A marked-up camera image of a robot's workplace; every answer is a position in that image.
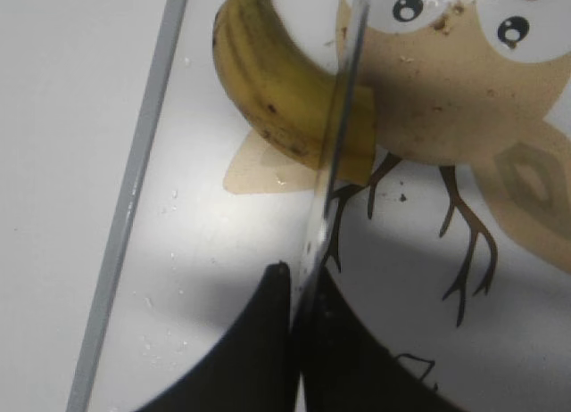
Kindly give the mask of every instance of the banana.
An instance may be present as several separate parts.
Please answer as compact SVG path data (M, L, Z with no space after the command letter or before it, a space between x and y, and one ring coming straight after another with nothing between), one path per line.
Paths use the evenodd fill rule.
M317 169L335 76L294 43L271 0L226 0L212 33L214 65L228 97L280 152ZM373 91L355 87L338 178L368 182L375 159Z

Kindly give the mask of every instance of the owl foot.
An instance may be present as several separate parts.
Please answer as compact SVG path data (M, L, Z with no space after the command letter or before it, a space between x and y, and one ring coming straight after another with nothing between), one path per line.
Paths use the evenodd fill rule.
M346 185L340 189L337 189L331 194L331 201L338 200L338 203L337 209L335 210L335 220L331 229L331 240L329 241L329 245L325 255L323 256L323 260L321 261L321 266L325 265L329 258L333 258L335 264L337 265L337 270L341 272L341 260L339 259L339 230L341 229L341 217L343 216L345 205L351 199L351 197L358 194L366 187L369 187L367 214L368 218L371 219L375 206L375 191L377 190L377 184L400 161L401 158L388 153L378 168L373 172L366 186Z
M458 316L456 320L456 327L458 327L462 324L466 310L466 290L468 285L468 275L470 272L472 259L474 258L474 250L476 249L476 241L478 235L482 235L486 244L488 245L488 248L490 249L490 263L485 271L482 281L477 286L473 295L477 295L481 291L484 291L484 293L487 294L490 291L496 264L498 263L498 247L492 237L492 234L490 234L490 231L488 231L484 223L482 223L478 216L468 207L466 202L460 196L458 184L456 181L455 168L453 166L440 167L440 173L443 177L444 184L446 185L448 195L450 196L450 205L448 207L446 217L444 218L442 228L440 229L440 237L442 238L450 227L452 215L454 214L455 210L459 211L460 215L462 218L464 218L468 224L468 227L470 228L470 239L468 242L466 257L462 262L462 266L460 267L460 271L456 276L456 279L443 295L443 301L445 301L451 294L455 292L459 293Z
M419 356L415 356L414 354L410 354L408 352L399 354L398 356L394 356L394 358L399 361L402 360L403 358L412 360L412 361L417 361L420 363L425 363L426 364L426 369L425 371L422 373L422 375L418 378L418 380L422 383L424 382L425 378L430 374L430 372L432 372L432 369L434 369L434 366L436 366L436 362L434 360L428 360L426 358L421 358ZM438 385L435 383L433 386L433 390L434 391L438 391Z

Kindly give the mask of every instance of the owl illustration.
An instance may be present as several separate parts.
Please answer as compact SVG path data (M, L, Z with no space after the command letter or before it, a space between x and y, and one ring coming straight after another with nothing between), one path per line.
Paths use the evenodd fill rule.
M351 0L339 0L336 49L343 50ZM373 0L358 81L375 90L377 144L385 158L366 186L368 217L379 182L402 161L440 170L450 198L440 235L454 214L469 229L459 273L444 292L465 314L476 244L489 262L475 293L492 285L501 250L462 199L456 166L468 165L501 229L551 265L571 272L571 72L569 0ZM225 179L235 193L311 188L313 174L249 135ZM326 258L339 268L345 204L363 188L345 185Z

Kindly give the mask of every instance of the knife blade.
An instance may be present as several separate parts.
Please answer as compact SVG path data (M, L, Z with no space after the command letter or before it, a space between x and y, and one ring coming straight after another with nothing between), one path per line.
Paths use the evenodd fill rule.
M312 308L315 280L318 279L321 270L320 262L331 228L329 221L331 193L335 186L343 140L348 128L353 89L370 5L371 0L352 1L352 14L347 28L345 48L336 74L327 115L301 265L297 275L294 274L291 313L293 320L304 319L304 315Z

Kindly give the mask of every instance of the cartoon eye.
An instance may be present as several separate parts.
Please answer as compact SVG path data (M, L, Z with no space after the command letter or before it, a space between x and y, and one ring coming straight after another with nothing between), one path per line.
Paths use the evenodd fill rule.
M498 39L509 46L515 47L529 33L529 21L524 17L509 17L498 27Z
M393 6L393 16L400 22L413 21L422 13L423 7L422 0L397 0Z

